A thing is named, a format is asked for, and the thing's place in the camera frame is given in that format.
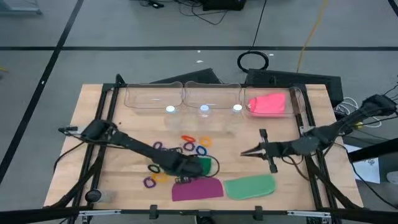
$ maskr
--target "clear plastic bin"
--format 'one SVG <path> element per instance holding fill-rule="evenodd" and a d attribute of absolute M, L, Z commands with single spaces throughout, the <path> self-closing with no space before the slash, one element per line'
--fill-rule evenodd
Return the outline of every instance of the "clear plastic bin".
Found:
<path fill-rule="evenodd" d="M 241 119 L 234 112 L 241 105 L 240 84 L 202 84 L 187 82 L 183 97 L 182 129 L 189 131 L 230 131 L 230 124 Z"/>
<path fill-rule="evenodd" d="M 246 113 L 259 118 L 285 118 L 305 111 L 303 94 L 297 87 L 247 87 L 243 101 Z"/>
<path fill-rule="evenodd" d="M 231 109 L 241 104 L 241 85 L 233 84 L 202 84 L 187 82 L 185 84 L 183 103 L 189 107 L 200 108 L 207 105 L 210 109 Z"/>
<path fill-rule="evenodd" d="M 126 88 L 124 104 L 136 111 L 163 111 L 166 107 L 178 108 L 182 104 L 183 85 L 180 82 L 169 84 L 132 84 Z"/>

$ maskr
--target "black metal frame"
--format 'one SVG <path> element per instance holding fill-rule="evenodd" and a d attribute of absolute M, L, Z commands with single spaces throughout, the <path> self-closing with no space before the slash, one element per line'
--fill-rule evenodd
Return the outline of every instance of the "black metal frame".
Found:
<path fill-rule="evenodd" d="M 245 85 L 245 84 L 243 84 L 241 86 L 242 86 L 242 88 L 246 88 L 246 87 L 255 87 L 255 88 L 297 87 L 297 88 L 299 88 L 303 94 L 303 99 L 304 99 L 304 103 L 305 103 L 305 113 L 308 118 L 308 125 L 315 126 L 315 120 L 313 118 L 312 109 L 311 109 L 311 105 L 310 105 L 310 102 L 308 99 L 307 89 L 306 89 L 305 85 Z M 114 111 L 116 108 L 116 101 L 118 98 L 119 89 L 125 88 L 125 87 L 127 87 L 127 84 L 125 84 L 124 80 L 121 78 L 120 75 L 116 75 L 116 83 L 104 83 L 103 84 L 103 87 L 101 90 L 101 96 L 99 98 L 98 107 L 97 107 L 97 111 L 95 114 L 95 119 L 100 119 L 102 117 L 104 105 L 105 105 L 105 101 L 106 101 L 106 96 L 108 94 L 108 91 L 112 90 L 113 93 L 112 93 L 111 103 L 108 108 L 108 115 L 107 115 L 107 120 L 112 121 L 113 114 L 114 114 Z M 297 96 L 295 95 L 294 91 L 290 92 L 290 96 L 292 99 L 297 99 Z M 302 115 L 301 115 L 301 113 L 299 113 L 300 111 L 298 110 L 298 108 L 299 108 L 298 105 L 293 105 L 293 107 L 295 110 L 294 112 L 295 112 L 295 119 L 297 122 L 297 128 L 298 128 L 300 135 L 302 135 L 300 132 L 300 127 L 303 126 Z M 90 166 L 93 149 L 94 149 L 93 144 L 89 144 L 87 146 L 86 154 L 85 154 L 83 164 L 81 167 L 80 177 L 82 177 L 83 175 L 85 175 L 87 173 L 87 170 Z M 98 156 L 100 156 L 100 159 L 101 159 L 101 167 L 102 167 L 103 159 L 105 157 L 105 149 L 106 149 L 106 147 L 101 146 L 99 149 L 99 153 L 98 153 Z M 318 159 L 319 167 L 320 167 L 320 170 L 322 171 L 322 173 L 325 174 L 327 176 L 327 178 L 329 179 L 329 173 L 328 173 L 328 169 L 326 166 L 326 162 L 321 155 L 322 155 L 321 152 L 317 152 L 317 159 Z M 320 191 L 318 188 L 317 180 L 315 178 L 315 174 L 310 172 L 309 170 L 307 170 L 307 172 L 308 172 L 308 178 L 310 179 L 310 186 L 311 186 L 311 190 L 312 190 L 312 195 L 313 195 L 316 211 L 321 210 L 322 208 L 325 208 L 325 207 L 322 204 L 322 199 L 320 196 Z M 98 171 L 93 176 L 93 180 L 91 183 L 91 189 L 95 189 L 98 187 L 98 184 L 100 181 L 100 175 L 101 175 L 101 169 L 98 169 Z M 332 208 L 332 209 L 337 208 L 336 198 L 333 196 L 333 194 L 327 188 L 325 188 L 325 190 L 326 190 L 326 194 L 328 197 L 328 202 L 330 204 L 329 208 Z M 77 193 L 76 197 L 73 199 L 73 202 L 72 202 L 73 207 L 78 207 L 80 205 L 82 194 L 83 194 L 83 189 L 81 189 Z M 87 206 L 89 209 L 93 209 L 93 204 L 87 203 Z M 156 219 L 159 216 L 159 214 L 199 215 L 199 216 L 227 215 L 228 214 L 228 215 L 252 215 L 254 219 L 262 220 L 263 215 L 286 215 L 287 211 L 285 211 L 285 210 L 267 211 L 267 210 L 263 210 L 261 206 L 256 206 L 254 208 L 254 210 L 206 210 L 206 211 L 203 211 L 203 210 L 158 210 L 157 205 L 151 205 L 148 210 L 122 210 L 122 213 L 124 213 L 124 214 L 149 214 L 150 219 Z M 91 217 L 83 217 L 83 218 L 84 218 L 83 223 L 90 223 Z M 317 222 L 321 223 L 322 218 L 315 218 L 315 219 L 317 219 L 316 220 Z M 76 217 L 70 218 L 68 220 L 68 224 L 74 223 L 75 220 L 76 220 Z M 332 218 L 332 223 L 333 224 L 341 224 L 341 219 Z"/>
<path fill-rule="evenodd" d="M 376 158 L 385 154 L 397 152 L 398 138 L 391 139 L 379 144 L 368 146 L 354 152 L 348 153 L 351 162 Z"/>

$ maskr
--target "green sponge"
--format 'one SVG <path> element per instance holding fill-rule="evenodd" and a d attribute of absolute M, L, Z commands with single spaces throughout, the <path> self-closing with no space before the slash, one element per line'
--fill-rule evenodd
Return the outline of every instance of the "green sponge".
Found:
<path fill-rule="evenodd" d="M 203 168 L 202 175 L 207 175 L 211 169 L 211 158 L 208 157 L 199 157 L 199 162 Z"/>
<path fill-rule="evenodd" d="M 276 183 L 271 175 L 254 175 L 224 181 L 224 187 L 230 199 L 243 200 L 273 193 Z"/>

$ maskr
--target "gray floor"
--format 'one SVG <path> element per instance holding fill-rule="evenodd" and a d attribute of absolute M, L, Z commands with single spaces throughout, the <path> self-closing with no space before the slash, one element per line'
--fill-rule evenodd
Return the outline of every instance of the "gray floor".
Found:
<path fill-rule="evenodd" d="M 40 0 L 43 16 L 0 16 L 0 47 L 55 46 L 74 1 Z M 137 1 L 85 0 L 66 46 L 241 46 L 251 45 L 262 0 L 248 0 L 241 12 L 229 12 L 218 26 L 178 13 L 178 5 L 163 9 L 141 7 Z M 312 28 L 320 1 L 268 0 L 257 45 L 302 46 Z M 210 19 L 218 20 L 220 15 Z M 398 46 L 398 17 L 387 1 L 330 1 L 325 18 L 311 46 Z M 39 208 L 52 177 L 64 137 L 57 128 L 69 123 L 83 83 L 112 82 L 120 73 L 129 83 L 148 83 L 204 68 L 213 68 L 224 82 L 243 82 L 245 73 L 236 66 L 238 50 L 168 51 L 62 51 L 35 112 L 19 144 L 6 178 L 0 185 L 0 210 Z M 299 51 L 264 51 L 270 70 L 295 72 Z M 0 158 L 4 156 L 27 104 L 52 52 L 0 51 Z M 396 51 L 310 51 L 300 71 L 340 76 L 345 96 L 358 101 L 384 93 L 398 81 Z M 244 58 L 245 67 L 260 67 L 256 57 Z M 398 120 L 381 128 L 364 130 L 396 138 Z M 365 206 L 388 210 L 362 184 L 358 187 Z M 375 186 L 391 202 L 398 202 L 397 186 Z M 93 223 L 191 223 L 189 217 L 146 216 L 96 218 Z M 217 217 L 218 223 L 252 223 L 251 217 Z M 270 217 L 265 223 L 291 223 L 290 217 Z"/>

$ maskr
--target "magenta towel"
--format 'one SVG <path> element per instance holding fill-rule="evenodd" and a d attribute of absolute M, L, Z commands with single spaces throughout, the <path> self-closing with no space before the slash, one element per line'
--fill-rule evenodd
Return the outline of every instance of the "magenta towel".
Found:
<path fill-rule="evenodd" d="M 174 184 L 173 202 L 224 196 L 223 185 L 216 178 L 199 178 L 187 184 Z"/>

